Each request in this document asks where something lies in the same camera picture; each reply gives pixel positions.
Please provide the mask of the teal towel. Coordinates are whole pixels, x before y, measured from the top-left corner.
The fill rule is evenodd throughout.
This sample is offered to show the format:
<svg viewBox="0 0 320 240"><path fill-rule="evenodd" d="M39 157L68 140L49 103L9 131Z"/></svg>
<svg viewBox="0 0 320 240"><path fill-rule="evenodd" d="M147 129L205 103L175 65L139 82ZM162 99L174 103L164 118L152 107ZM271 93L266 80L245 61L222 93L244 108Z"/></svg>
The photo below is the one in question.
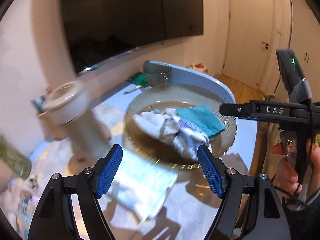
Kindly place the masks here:
<svg viewBox="0 0 320 240"><path fill-rule="evenodd" d="M205 105L177 108L176 113L200 128L210 141L226 129L220 119Z"/></svg>

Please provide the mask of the white purple wipes pack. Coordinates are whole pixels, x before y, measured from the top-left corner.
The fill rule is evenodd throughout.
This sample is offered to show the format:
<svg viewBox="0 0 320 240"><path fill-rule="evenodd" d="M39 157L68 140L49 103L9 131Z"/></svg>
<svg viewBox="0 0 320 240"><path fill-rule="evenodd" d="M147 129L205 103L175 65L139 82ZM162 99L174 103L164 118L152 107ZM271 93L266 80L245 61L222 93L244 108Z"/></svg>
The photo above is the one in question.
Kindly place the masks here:
<svg viewBox="0 0 320 240"><path fill-rule="evenodd" d="M165 144L173 147L182 158L198 161L198 147L201 145L209 145L207 135L192 122L189 122L178 115L173 116L179 126L179 132L170 144Z"/></svg>

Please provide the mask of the grey plush elephant toy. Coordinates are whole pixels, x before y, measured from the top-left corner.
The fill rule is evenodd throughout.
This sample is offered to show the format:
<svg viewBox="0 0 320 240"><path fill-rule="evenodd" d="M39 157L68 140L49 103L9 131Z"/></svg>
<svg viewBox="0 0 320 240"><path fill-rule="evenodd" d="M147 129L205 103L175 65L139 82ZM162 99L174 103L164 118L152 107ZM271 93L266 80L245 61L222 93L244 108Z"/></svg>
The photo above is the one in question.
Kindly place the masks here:
<svg viewBox="0 0 320 240"><path fill-rule="evenodd" d="M138 128L152 139L170 144L179 132L174 116L155 109L132 116Z"/></svg>

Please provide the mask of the white wardrobe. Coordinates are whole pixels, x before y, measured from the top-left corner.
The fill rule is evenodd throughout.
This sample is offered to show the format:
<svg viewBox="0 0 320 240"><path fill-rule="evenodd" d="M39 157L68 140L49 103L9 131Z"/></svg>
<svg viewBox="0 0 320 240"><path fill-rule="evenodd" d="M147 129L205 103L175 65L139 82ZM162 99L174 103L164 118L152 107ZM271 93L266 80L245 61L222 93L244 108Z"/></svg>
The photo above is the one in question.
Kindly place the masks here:
<svg viewBox="0 0 320 240"><path fill-rule="evenodd" d="M277 49L291 49L319 100L319 22L305 0L277 0L280 38Z"/></svg>

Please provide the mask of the glass flower vase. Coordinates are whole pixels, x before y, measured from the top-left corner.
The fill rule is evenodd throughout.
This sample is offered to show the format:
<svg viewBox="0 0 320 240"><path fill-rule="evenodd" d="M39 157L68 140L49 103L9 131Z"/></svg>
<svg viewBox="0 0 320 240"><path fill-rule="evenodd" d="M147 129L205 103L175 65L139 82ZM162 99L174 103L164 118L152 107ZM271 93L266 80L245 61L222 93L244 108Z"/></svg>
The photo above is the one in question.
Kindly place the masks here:
<svg viewBox="0 0 320 240"><path fill-rule="evenodd" d="M29 158L21 154L14 146L6 141L1 134L0 140L1 160L15 173L19 178L27 180L32 168Z"/></svg>

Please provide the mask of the white door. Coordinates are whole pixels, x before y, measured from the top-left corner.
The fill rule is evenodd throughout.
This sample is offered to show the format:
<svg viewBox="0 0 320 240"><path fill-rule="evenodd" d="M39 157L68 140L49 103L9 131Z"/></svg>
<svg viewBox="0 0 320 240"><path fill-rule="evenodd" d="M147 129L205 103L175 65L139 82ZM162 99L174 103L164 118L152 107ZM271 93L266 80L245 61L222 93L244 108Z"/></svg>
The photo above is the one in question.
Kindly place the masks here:
<svg viewBox="0 0 320 240"><path fill-rule="evenodd" d="M279 0L229 0L229 32L223 74L266 91L277 41Z"/></svg>

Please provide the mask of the patterned tablecloth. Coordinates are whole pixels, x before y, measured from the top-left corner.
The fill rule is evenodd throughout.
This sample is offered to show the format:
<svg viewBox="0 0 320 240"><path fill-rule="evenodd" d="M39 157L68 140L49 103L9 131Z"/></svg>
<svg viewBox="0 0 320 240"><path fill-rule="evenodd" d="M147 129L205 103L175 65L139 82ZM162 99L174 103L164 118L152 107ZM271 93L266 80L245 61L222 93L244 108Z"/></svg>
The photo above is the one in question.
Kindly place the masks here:
<svg viewBox="0 0 320 240"><path fill-rule="evenodd" d="M186 171L139 156L115 136L103 153L77 163L72 142L52 142L1 204L1 239L204 239L221 201L199 164Z"/></svg>

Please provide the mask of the blue tissue pack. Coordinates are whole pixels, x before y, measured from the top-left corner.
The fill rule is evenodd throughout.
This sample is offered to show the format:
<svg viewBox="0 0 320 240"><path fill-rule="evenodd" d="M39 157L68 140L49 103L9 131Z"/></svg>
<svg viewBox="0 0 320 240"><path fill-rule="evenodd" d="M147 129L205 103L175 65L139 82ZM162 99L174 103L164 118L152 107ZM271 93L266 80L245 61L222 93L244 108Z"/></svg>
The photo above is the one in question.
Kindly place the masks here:
<svg viewBox="0 0 320 240"><path fill-rule="evenodd" d="M131 210L138 221L155 218L178 174L123 149L123 158L108 195Z"/></svg>

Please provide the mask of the beige thermos bottle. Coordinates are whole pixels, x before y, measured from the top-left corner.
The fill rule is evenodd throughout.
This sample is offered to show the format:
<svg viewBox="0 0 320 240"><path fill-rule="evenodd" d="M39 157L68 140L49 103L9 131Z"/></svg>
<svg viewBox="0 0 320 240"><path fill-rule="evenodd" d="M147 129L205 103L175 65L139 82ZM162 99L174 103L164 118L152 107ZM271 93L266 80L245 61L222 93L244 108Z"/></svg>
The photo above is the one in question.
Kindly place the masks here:
<svg viewBox="0 0 320 240"><path fill-rule="evenodd" d="M94 116L81 81L71 81L53 90L44 109L49 120L67 135L76 160L99 159L111 149L111 132Z"/></svg>

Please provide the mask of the glass ribbed bowl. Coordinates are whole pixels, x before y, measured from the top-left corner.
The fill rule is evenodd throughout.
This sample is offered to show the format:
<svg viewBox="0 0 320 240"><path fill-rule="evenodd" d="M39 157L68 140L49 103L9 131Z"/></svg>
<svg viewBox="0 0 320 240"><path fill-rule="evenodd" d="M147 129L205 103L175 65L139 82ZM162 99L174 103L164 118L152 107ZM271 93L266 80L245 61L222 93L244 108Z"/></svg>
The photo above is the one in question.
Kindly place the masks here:
<svg viewBox="0 0 320 240"><path fill-rule="evenodd" d="M166 84L138 95L125 115L124 146L146 159L176 169L198 168L197 148L215 157L232 146L236 119L219 112L223 98L187 84Z"/></svg>

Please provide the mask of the blue chair back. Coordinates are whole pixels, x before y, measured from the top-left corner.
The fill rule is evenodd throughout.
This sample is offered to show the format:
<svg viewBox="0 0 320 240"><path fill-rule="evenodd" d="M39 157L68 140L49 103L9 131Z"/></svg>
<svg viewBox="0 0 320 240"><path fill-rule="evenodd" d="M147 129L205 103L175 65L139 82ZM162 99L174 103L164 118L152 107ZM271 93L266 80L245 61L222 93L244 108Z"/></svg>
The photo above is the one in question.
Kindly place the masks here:
<svg viewBox="0 0 320 240"><path fill-rule="evenodd" d="M151 70L156 70L159 67L170 67L170 83L184 83L202 87L217 94L227 103L236 103L235 97L231 90L224 83L208 74L197 72L195 70L188 69L187 67L166 64L158 61L145 61L143 63L143 70L146 71L147 67L150 67Z"/></svg>

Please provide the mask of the black wall television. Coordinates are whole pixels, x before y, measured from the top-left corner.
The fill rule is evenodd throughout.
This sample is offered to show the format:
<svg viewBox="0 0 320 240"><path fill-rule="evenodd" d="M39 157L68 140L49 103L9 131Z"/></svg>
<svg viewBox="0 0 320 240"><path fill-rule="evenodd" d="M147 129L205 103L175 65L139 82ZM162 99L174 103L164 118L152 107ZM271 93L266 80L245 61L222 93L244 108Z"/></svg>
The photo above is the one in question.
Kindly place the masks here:
<svg viewBox="0 0 320 240"><path fill-rule="evenodd" d="M139 47L203 34L203 0L60 0L74 70Z"/></svg>

